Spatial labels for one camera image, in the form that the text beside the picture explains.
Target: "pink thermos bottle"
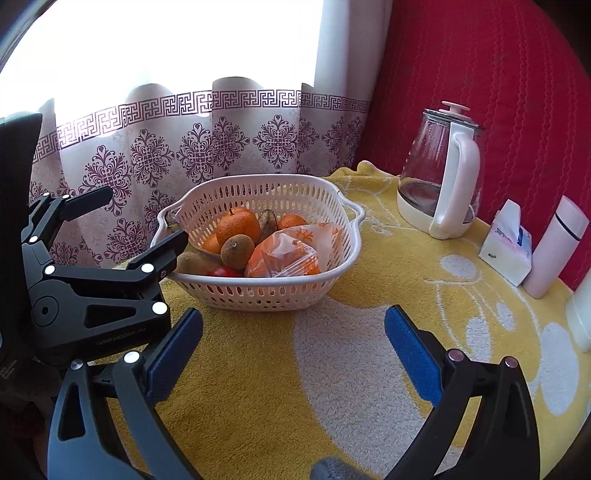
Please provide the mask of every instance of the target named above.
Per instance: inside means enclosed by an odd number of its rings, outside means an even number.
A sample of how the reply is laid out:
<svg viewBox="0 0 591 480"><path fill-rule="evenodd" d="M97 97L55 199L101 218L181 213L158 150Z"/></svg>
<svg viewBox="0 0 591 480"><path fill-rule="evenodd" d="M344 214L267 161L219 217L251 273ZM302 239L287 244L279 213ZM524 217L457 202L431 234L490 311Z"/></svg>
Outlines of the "pink thermos bottle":
<svg viewBox="0 0 591 480"><path fill-rule="evenodd" d="M569 261L587 229L589 219L572 200L563 196L544 236L531 257L531 271L523 288L539 299Z"/></svg>

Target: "kettle base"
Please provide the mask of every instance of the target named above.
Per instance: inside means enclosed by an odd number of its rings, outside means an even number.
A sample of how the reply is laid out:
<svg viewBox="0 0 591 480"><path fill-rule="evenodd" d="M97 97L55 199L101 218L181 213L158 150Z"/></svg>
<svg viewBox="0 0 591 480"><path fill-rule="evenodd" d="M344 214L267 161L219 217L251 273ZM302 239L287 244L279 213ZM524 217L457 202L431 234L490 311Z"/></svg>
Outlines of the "kettle base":
<svg viewBox="0 0 591 480"><path fill-rule="evenodd" d="M402 195L400 195L400 191L397 190L397 203L398 203L398 211L402 218L404 218L408 223L410 223L416 229L429 233L429 227L431 226L431 222L433 221L433 217L417 210L414 206L410 205ZM470 228L472 222L466 222L461 224L455 231L448 238L458 238L461 237L466 231Z"/></svg>

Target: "basket handle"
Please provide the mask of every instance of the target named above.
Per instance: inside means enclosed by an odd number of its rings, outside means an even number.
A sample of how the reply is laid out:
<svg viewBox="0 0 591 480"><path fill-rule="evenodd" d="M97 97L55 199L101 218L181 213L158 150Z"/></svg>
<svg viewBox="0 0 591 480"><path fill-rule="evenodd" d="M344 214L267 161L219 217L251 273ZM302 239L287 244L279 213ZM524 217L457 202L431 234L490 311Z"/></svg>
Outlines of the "basket handle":
<svg viewBox="0 0 591 480"><path fill-rule="evenodd" d="M339 200L342 205L349 207L351 210L355 212L355 218L349 221L349 225L353 229L355 235L360 236L359 233L359 225L365 219L365 210L361 205L349 200L343 192L339 190Z"/></svg>
<svg viewBox="0 0 591 480"><path fill-rule="evenodd" d="M156 216L156 220L158 220L158 229L156 230L156 233L154 234L154 237L150 242L150 248L167 236L168 225L166 224L165 216L171 210L178 210L181 207L182 202L183 199L180 199L178 202L173 203L171 206L166 207L164 210L160 210L158 212L158 215Z"/></svg>

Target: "blue gripper pad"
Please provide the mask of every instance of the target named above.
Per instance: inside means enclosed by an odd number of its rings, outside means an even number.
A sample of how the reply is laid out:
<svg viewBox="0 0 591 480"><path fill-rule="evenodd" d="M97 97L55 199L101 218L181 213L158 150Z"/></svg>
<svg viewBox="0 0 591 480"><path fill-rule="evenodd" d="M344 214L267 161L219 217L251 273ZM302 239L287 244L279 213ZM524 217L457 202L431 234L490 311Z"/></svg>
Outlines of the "blue gripper pad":
<svg viewBox="0 0 591 480"><path fill-rule="evenodd" d="M203 319L188 309L167 333L145 365L145 397L149 404L168 399L203 334Z"/></svg>
<svg viewBox="0 0 591 480"><path fill-rule="evenodd" d="M443 396L441 371L409 321L404 312L390 307L384 318L386 336L419 396L435 407Z"/></svg>

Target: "red tomato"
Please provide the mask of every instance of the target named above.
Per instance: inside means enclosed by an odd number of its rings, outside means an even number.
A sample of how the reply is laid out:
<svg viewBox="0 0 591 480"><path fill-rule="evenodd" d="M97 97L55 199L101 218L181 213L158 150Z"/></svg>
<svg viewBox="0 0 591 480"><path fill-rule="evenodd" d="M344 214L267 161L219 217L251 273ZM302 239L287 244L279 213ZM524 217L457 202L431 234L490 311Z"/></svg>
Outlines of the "red tomato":
<svg viewBox="0 0 591 480"><path fill-rule="evenodd" d="M241 277L241 275L230 267L216 267L207 272L210 277Z"/></svg>

